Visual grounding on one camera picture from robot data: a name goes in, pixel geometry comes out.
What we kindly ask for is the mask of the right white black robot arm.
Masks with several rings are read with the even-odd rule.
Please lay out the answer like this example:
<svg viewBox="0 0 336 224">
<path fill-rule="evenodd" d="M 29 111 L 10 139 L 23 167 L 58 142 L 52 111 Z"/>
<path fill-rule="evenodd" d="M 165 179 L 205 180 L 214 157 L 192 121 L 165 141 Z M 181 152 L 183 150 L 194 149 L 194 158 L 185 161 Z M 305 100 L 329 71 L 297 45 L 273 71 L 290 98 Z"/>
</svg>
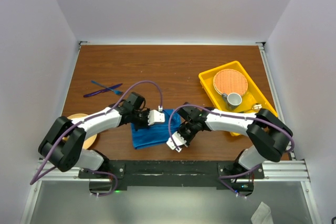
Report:
<svg viewBox="0 0 336 224">
<path fill-rule="evenodd" d="M 167 141 L 172 150 L 188 147 L 198 132 L 225 131 L 249 137 L 252 146 L 243 150 L 225 175 L 226 179 L 246 178 L 264 161 L 279 162 L 291 152 L 293 132 L 272 112 L 260 109 L 255 113 L 235 113 L 185 103 L 174 110 L 184 122 Z"/>
</svg>

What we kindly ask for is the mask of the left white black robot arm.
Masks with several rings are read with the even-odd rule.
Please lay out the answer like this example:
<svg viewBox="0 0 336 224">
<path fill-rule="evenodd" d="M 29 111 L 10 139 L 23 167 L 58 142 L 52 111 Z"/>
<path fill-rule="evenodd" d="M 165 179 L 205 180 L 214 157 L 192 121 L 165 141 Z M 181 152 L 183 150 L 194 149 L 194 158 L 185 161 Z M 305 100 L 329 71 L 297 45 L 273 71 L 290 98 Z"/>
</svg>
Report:
<svg viewBox="0 0 336 224">
<path fill-rule="evenodd" d="M 118 105 L 110 105 L 89 116 L 70 120 L 61 116 L 55 120 L 38 152 L 61 172 L 73 167 L 89 169 L 97 178 L 108 174 L 107 158 L 97 152 L 84 149 L 85 140 L 105 130 L 118 128 L 128 123 L 147 128 L 149 109 L 144 110 L 145 98 L 131 92 Z"/>
</svg>

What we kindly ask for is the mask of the blue cloth napkin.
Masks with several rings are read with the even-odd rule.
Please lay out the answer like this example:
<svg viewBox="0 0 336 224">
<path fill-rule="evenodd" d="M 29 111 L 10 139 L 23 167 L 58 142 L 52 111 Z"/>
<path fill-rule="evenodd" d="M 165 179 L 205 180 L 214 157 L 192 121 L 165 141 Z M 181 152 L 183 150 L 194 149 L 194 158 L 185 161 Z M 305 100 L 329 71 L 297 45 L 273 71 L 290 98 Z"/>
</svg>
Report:
<svg viewBox="0 0 336 224">
<path fill-rule="evenodd" d="M 165 144 L 169 135 L 169 118 L 173 109 L 163 110 L 165 114 L 165 122 L 155 124 L 147 129 L 136 129 L 134 124 L 131 124 L 132 144 L 135 150 L 153 147 Z"/>
</svg>

